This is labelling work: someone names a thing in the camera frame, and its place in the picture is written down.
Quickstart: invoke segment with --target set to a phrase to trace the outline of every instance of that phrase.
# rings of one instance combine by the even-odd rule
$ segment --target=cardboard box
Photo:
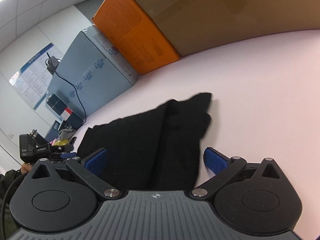
[[[268,34],[320,28],[320,0],[135,0],[181,56]]]
[[[134,0],[105,0],[92,21],[140,74],[180,58]]]
[[[87,115],[132,87],[139,76],[94,25],[76,36],[56,72],[77,88]],[[48,87],[47,96],[51,94],[84,119],[75,89],[57,74]]]

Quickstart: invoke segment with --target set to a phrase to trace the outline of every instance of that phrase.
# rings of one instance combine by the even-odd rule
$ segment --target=folded black garment
[[[96,125],[86,131],[78,156],[106,148],[108,161],[99,177],[122,192],[188,192],[199,172],[199,144],[211,120],[210,101],[210,93],[172,99],[153,110]]]

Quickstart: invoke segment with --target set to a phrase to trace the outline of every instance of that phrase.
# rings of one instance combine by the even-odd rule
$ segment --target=white wall
[[[10,160],[6,152],[21,162],[20,134],[37,129],[44,136],[56,119],[44,102],[36,111],[30,108],[11,87],[9,79],[50,42],[65,54],[79,31],[90,25],[90,21],[71,6],[30,29],[0,54],[0,145],[3,148],[0,169],[16,168],[17,162]]]

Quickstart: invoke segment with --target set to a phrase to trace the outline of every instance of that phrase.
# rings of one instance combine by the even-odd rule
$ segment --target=table surface
[[[301,198],[295,232],[320,234],[320,30],[281,33],[190,55],[144,76],[90,115],[75,148],[94,125],[137,114],[174,98],[211,92],[212,117],[201,152],[260,163],[276,160]],[[210,177],[200,158],[197,185]]]

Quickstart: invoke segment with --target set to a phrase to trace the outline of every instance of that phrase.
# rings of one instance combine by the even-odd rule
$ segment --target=blue small box
[[[128,90],[139,77],[95,25],[76,36],[56,72],[76,87],[87,115]],[[56,94],[84,119],[84,111],[75,89],[56,73],[48,87],[47,96],[51,94]]]

